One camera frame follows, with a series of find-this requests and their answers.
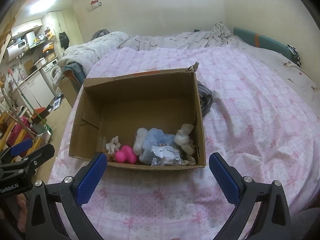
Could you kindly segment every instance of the silver bolt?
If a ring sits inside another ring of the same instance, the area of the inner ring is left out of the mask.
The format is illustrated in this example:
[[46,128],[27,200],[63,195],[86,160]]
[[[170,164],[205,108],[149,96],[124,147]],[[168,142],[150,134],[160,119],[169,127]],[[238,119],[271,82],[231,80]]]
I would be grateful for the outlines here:
[[280,187],[281,186],[281,182],[279,180],[275,180],[275,184],[276,186]]
[[249,176],[244,176],[243,179],[244,179],[245,182],[248,182],[248,183],[252,182],[252,178],[249,177]]
[[65,179],[64,179],[64,182],[65,183],[70,183],[72,181],[72,177],[66,177]]
[[42,184],[42,181],[41,181],[41,180],[37,180],[36,183],[35,183],[36,187],[40,187],[41,184]]

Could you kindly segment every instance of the pink rubber object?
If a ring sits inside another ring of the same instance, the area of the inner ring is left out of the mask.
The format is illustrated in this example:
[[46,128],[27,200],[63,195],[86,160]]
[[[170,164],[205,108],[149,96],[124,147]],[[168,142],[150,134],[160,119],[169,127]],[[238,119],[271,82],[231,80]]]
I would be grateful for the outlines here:
[[121,151],[124,152],[129,163],[134,164],[137,161],[137,155],[134,154],[133,149],[128,145],[123,145]]
[[127,157],[123,151],[117,151],[115,154],[115,160],[117,163],[124,163],[127,160]]

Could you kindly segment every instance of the kitchen cabinet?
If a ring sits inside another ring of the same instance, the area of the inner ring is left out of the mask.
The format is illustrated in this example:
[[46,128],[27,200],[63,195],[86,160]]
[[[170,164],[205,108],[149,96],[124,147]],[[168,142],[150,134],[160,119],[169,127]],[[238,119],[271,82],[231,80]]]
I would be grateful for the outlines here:
[[16,27],[13,27],[11,29],[12,38],[17,38],[19,36],[24,36],[26,33],[34,31],[37,33],[37,31],[41,28],[42,21],[41,19],[33,20],[27,23],[23,23],[21,25],[18,25]]
[[[47,107],[54,99],[54,94],[44,81],[40,71],[34,72],[19,87],[34,109]],[[33,113],[32,107],[18,89],[12,92],[12,99],[17,102],[18,106],[26,106]]]

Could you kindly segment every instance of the pink bedsheet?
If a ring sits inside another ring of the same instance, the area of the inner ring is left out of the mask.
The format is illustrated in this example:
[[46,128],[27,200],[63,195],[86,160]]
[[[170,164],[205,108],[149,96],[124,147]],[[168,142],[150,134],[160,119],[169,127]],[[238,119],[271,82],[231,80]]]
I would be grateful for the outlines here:
[[[219,152],[241,175],[249,175],[256,182],[278,179],[291,214],[305,208],[319,190],[320,121],[262,62],[229,46],[153,51],[124,48],[105,55],[88,77],[189,67],[196,61],[197,79],[214,96],[211,110],[204,117],[207,159]],[[86,164],[68,156],[78,100],[50,183],[76,174]],[[83,209],[104,239],[211,240],[233,205],[226,201],[208,165],[192,171],[108,167]]]

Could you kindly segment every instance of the floor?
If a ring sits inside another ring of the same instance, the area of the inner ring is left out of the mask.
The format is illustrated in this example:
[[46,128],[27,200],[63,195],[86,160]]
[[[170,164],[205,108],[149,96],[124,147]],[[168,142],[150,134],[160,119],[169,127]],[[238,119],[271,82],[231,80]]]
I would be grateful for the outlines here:
[[53,158],[42,164],[37,169],[36,175],[32,179],[33,181],[37,181],[38,179],[40,179],[45,183],[48,182],[53,167],[53,163],[59,152],[64,129],[66,127],[71,110],[72,108],[69,105],[68,101],[66,99],[63,99],[60,103],[60,107],[56,110],[52,110],[50,114],[47,116],[47,124],[51,127],[53,131],[49,143],[51,143],[54,146],[55,153]]

